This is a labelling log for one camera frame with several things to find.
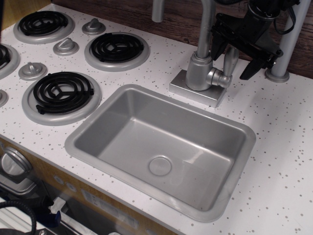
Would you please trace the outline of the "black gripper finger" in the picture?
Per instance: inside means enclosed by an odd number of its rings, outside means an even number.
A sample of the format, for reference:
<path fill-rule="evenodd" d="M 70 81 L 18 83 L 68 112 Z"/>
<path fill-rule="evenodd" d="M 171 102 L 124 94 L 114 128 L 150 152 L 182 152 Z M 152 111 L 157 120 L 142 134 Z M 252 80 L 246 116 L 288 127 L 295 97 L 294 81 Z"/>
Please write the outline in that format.
<path fill-rule="evenodd" d="M 252 59 L 240 75 L 240 79 L 249 80 L 263 67 L 264 64 L 265 60 L 262 58 Z"/>
<path fill-rule="evenodd" d="M 213 34 L 212 40 L 212 59 L 217 60 L 228 45 L 228 39 L 219 33 Z"/>

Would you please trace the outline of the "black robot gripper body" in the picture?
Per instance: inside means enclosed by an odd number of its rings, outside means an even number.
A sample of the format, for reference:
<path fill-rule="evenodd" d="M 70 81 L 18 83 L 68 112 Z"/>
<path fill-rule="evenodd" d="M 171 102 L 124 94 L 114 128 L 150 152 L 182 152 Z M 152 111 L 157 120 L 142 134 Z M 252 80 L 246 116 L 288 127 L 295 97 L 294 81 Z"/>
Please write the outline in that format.
<path fill-rule="evenodd" d="M 212 26 L 212 36 L 219 33 L 234 46 L 252 59 L 265 60 L 263 69 L 272 68 L 277 58 L 283 55 L 280 47 L 269 34 L 269 27 L 278 17 L 279 11 L 270 12 L 260 4 L 249 4 L 243 18 L 218 13 Z"/>

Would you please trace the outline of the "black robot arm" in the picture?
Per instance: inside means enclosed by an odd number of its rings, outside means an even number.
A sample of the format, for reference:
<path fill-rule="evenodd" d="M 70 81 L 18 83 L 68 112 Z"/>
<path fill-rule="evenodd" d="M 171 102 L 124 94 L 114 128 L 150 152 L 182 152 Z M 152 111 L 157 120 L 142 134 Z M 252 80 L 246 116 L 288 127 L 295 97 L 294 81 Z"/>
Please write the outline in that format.
<path fill-rule="evenodd" d="M 276 25 L 281 11 L 288 11 L 293 23 L 296 16 L 293 10 L 298 0 L 251 0 L 243 18 L 218 13 L 212 26 L 213 35 L 211 57 L 217 60 L 227 45 L 232 45 L 248 55 L 252 60 L 240 76 L 250 79 L 260 69 L 271 69 L 283 51 L 269 34 L 269 27 Z"/>

